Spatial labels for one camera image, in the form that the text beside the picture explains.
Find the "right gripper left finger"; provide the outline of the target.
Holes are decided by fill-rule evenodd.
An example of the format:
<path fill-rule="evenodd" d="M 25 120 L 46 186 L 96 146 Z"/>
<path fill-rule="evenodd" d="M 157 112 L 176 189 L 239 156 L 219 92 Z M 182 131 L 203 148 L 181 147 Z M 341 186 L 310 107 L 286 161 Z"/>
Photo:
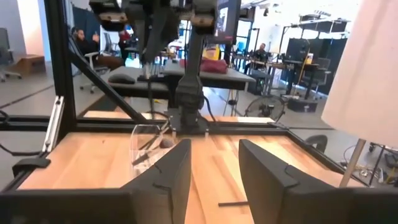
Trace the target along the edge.
<path fill-rule="evenodd" d="M 184 224 L 192 146 L 181 140 L 120 188 L 0 194 L 0 224 Z"/>

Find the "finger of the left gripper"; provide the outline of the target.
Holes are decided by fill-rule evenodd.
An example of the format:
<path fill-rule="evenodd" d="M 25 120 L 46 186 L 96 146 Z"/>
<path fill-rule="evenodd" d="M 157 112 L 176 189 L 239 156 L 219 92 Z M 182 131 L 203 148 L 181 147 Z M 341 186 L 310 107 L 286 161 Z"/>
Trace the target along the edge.
<path fill-rule="evenodd" d="M 184 9 L 162 9 L 164 26 L 161 32 L 161 42 L 169 44 L 179 38 L 180 16 Z"/>
<path fill-rule="evenodd" d="M 141 62 L 153 62 L 162 49 L 160 36 L 162 32 L 162 13 L 160 9 L 153 14 L 141 11 L 136 19 L 136 29 L 139 36 L 139 53 Z"/>

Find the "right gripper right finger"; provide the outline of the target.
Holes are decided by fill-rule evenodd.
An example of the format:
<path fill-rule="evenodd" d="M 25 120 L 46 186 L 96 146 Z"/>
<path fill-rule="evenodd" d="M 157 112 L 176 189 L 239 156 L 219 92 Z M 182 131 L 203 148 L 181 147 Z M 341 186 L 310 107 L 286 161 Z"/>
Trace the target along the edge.
<path fill-rule="evenodd" d="M 398 224 L 396 189 L 334 187 L 247 139 L 239 168 L 255 224 Z"/>

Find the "thin black makeup brush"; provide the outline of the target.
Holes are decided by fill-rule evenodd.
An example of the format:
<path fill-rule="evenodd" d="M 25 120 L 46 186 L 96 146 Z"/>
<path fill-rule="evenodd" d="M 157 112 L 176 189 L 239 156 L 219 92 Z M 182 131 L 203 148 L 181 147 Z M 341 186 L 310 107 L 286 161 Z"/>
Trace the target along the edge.
<path fill-rule="evenodd" d="M 243 202 L 220 202 L 218 203 L 219 207 L 239 207 L 249 205 L 248 201 Z"/>
<path fill-rule="evenodd" d="M 143 125 L 137 130 L 137 146 L 138 150 L 148 149 L 155 143 L 158 138 L 169 129 L 168 124 L 162 126 L 158 125 Z"/>

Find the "round brown-head makeup brush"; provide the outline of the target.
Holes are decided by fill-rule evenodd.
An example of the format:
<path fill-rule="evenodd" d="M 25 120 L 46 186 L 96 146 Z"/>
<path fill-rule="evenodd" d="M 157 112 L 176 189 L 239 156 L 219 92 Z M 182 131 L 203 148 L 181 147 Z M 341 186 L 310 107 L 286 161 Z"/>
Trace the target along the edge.
<path fill-rule="evenodd" d="M 150 146 L 148 149 L 144 149 L 143 153 L 139 153 L 133 160 L 132 165 L 136 166 L 141 162 L 148 160 L 151 156 L 158 152 L 162 152 L 164 149 L 170 149 L 174 145 L 174 142 L 169 139 L 162 139 L 155 147 Z"/>

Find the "person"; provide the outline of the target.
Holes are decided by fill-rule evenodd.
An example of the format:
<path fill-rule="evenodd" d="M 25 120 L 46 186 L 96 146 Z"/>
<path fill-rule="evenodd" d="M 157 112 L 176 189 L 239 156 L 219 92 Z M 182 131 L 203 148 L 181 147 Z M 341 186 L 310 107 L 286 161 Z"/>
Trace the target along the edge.
<path fill-rule="evenodd" d="M 88 40 L 85 38 L 85 33 L 82 29 L 72 27 L 71 33 L 75 39 L 77 47 L 83 55 L 91 52 L 99 52 L 97 59 L 95 59 L 96 65 L 108 67 L 108 69 L 110 69 L 111 71 L 119 67 L 125 66 L 124 60 L 122 58 L 100 53 L 100 37 L 98 34 L 93 34 L 91 40 Z"/>
<path fill-rule="evenodd" d="M 249 64 L 247 64 L 247 68 L 250 68 L 251 70 L 259 70 L 264 68 L 265 63 L 267 62 L 269 58 L 269 53 L 265 51 L 266 44 L 262 43 L 260 47 L 254 51 L 252 54 L 251 60 Z"/>

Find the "white office chair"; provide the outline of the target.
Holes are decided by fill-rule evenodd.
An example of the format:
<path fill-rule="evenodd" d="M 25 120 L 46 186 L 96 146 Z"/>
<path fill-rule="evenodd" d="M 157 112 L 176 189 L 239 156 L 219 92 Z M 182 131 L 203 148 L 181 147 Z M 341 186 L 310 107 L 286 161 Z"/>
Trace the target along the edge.
<path fill-rule="evenodd" d="M 88 60 L 90 67 L 99 75 L 104 75 L 105 73 L 109 72 L 108 67 L 104 67 L 101 65 L 95 64 L 95 59 L 97 59 L 99 52 L 91 52 L 84 55 L 84 57 Z M 89 89 L 90 93 L 93 94 L 95 92 L 96 85 L 87 78 L 84 74 L 81 74 L 81 81 L 80 81 L 80 90 Z"/>

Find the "black computer mouse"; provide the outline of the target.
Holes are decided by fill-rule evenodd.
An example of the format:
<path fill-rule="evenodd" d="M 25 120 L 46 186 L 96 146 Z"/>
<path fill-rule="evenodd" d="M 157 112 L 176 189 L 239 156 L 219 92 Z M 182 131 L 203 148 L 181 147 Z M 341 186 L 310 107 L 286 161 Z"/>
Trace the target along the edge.
<path fill-rule="evenodd" d="M 109 83 L 119 83 L 119 84 L 128 84 L 128 85 L 133 85 L 136 83 L 136 80 L 126 74 L 122 73 L 117 73 L 113 74 L 108 78 Z"/>

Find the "computer monitor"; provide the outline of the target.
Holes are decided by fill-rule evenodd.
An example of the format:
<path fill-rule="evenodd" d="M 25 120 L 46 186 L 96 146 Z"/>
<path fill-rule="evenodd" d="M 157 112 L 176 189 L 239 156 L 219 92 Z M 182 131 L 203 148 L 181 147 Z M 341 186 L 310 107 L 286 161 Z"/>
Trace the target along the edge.
<path fill-rule="evenodd" d="M 233 43 L 236 37 L 241 0 L 216 0 L 218 17 L 213 40 L 217 44 Z"/>

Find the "red cloth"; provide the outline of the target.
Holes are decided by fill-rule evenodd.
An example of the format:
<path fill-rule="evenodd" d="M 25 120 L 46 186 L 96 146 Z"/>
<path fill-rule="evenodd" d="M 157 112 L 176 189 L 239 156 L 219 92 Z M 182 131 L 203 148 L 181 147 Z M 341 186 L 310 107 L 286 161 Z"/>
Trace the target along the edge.
<path fill-rule="evenodd" d="M 200 64 L 201 72 L 226 74 L 228 65 L 224 60 L 211 60 L 204 58 Z"/>

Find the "clear acrylic organizer container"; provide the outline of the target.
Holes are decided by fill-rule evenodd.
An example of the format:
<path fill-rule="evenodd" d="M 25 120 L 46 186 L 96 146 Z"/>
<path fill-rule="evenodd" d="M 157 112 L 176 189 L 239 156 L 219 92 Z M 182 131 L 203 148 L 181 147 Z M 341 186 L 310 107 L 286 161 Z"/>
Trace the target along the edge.
<path fill-rule="evenodd" d="M 137 125 L 130 138 L 130 177 L 133 179 L 154 165 L 175 145 L 175 140 L 165 135 L 168 127 Z"/>

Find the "black floor fan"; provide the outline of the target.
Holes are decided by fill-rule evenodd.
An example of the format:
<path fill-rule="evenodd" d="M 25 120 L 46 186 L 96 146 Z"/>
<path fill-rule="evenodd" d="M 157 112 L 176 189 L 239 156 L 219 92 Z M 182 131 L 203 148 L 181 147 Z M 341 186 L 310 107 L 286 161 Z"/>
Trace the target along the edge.
<path fill-rule="evenodd" d="M 264 95 L 252 101 L 245 110 L 246 117 L 271 118 L 278 122 L 285 114 L 285 101 L 274 95 Z"/>

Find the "brown wooden box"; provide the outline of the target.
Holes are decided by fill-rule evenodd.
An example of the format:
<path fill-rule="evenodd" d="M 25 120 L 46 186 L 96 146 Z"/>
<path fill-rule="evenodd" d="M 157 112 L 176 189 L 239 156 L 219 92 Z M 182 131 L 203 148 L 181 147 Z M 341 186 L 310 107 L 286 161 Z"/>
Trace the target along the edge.
<path fill-rule="evenodd" d="M 21 75 L 31 75 L 46 71 L 45 58 L 41 55 L 26 55 L 13 65 L 12 69 Z"/>

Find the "grey office chair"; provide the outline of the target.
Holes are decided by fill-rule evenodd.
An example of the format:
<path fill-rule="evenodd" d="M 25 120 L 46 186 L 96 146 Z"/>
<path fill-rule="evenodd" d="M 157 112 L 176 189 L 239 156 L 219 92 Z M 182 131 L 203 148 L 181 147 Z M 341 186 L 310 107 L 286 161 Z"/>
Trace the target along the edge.
<path fill-rule="evenodd" d="M 13 64 L 13 50 L 10 48 L 7 29 L 0 27 L 0 82 L 5 82 L 10 76 L 22 78 L 20 73 L 10 70 Z"/>

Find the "silver aluminium bracket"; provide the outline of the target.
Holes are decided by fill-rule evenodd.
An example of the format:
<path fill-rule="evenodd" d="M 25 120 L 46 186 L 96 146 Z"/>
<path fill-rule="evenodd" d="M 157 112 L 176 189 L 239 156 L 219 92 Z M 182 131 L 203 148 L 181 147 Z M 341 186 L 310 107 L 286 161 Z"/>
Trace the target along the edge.
<path fill-rule="evenodd" d="M 56 145 L 64 106 L 64 97 L 56 96 L 47 126 L 42 152 L 51 152 Z"/>

